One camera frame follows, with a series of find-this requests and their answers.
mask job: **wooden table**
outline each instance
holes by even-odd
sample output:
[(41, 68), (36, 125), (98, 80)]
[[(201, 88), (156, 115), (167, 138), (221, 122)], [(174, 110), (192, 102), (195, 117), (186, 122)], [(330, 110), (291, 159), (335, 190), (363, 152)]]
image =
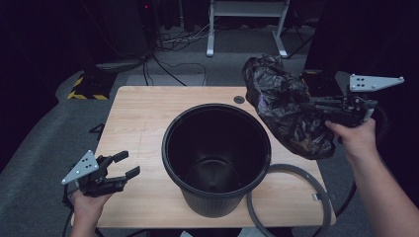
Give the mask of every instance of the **wooden table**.
[[(129, 157), (112, 164), (108, 178), (124, 175), (140, 166), (141, 173), (121, 193), (107, 202), (99, 227), (182, 228), (254, 226), (246, 198), (228, 215), (207, 218), (194, 213), (181, 190), (163, 167), (161, 145), (170, 122), (181, 112), (201, 104), (222, 103), (240, 108), (256, 119), (255, 109), (244, 97), (245, 87), (121, 87), (111, 108), (102, 138), (95, 152), (114, 155), (127, 150)], [(272, 144), (272, 163), (298, 166), (313, 175), (324, 187), (315, 161), (291, 154), (267, 130)], [(265, 226), (321, 225), (321, 201), (314, 200), (314, 188), (295, 174), (272, 173), (253, 191), (256, 212)]]

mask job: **human arm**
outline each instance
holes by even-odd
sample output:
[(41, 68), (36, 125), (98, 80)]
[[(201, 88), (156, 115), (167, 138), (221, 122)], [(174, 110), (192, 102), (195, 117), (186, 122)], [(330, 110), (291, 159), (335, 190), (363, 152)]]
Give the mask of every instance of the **human arm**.
[(74, 223), (71, 237), (93, 237), (106, 201), (112, 195), (85, 197), (79, 190), (74, 192)]
[(326, 122), (342, 138), (362, 202), (376, 236), (419, 236), (419, 209), (381, 162), (376, 147), (376, 122), (355, 128)]

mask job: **gray carpet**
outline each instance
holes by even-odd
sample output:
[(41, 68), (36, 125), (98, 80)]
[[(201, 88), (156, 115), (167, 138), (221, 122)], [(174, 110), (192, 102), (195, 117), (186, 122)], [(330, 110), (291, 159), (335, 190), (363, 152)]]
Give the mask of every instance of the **gray carpet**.
[[(302, 31), (304, 38), (311, 30)], [(300, 43), (294, 31), (283, 36), (287, 50)], [(304, 65), (309, 45), (292, 59), (285, 60), (286, 70), (295, 75)], [(244, 86), (241, 69), (251, 56), (277, 54), (271, 29), (259, 31), (233, 30), (216, 35), (214, 56), (206, 57), (207, 40), (200, 39), (179, 51), (157, 51), (159, 60), (170, 64), (167, 69), (188, 85)], [(147, 63), (154, 85), (179, 85), (155, 63)], [(46, 114), (32, 129), (9, 165), (0, 175), (0, 236), (60, 236), (69, 210), (61, 204), (61, 179), (69, 166), (77, 162), (87, 150), (98, 144), (97, 134), (89, 130), (105, 123), (114, 96), (123, 85), (145, 85), (142, 68), (120, 73), (111, 93), (111, 100), (67, 100), (81, 72), (65, 80), (56, 97), (59, 104)], [(341, 147), (335, 156), (318, 162), (328, 192), (335, 196), (335, 208), (344, 201), (352, 184), (352, 173)], [(298, 227), (294, 236), (312, 236), (316, 227)], [(127, 236), (135, 230), (103, 229), (105, 236)], [(254, 228), (246, 228), (242, 236), (261, 236)], [(367, 223), (359, 196), (338, 218), (327, 236), (373, 236)]]

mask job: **silver bracket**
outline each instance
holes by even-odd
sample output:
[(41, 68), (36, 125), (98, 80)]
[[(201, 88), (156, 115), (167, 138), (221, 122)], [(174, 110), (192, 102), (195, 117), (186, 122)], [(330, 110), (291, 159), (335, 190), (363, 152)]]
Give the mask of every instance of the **silver bracket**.
[(98, 162), (96, 161), (95, 154), (89, 150), (81, 158), (81, 160), (74, 166), (68, 175), (61, 181), (63, 185), (67, 185), (72, 181), (78, 180), (90, 173), (99, 169)]
[(403, 82), (403, 77), (375, 77), (352, 74), (349, 81), (349, 89), (351, 92), (373, 92)]

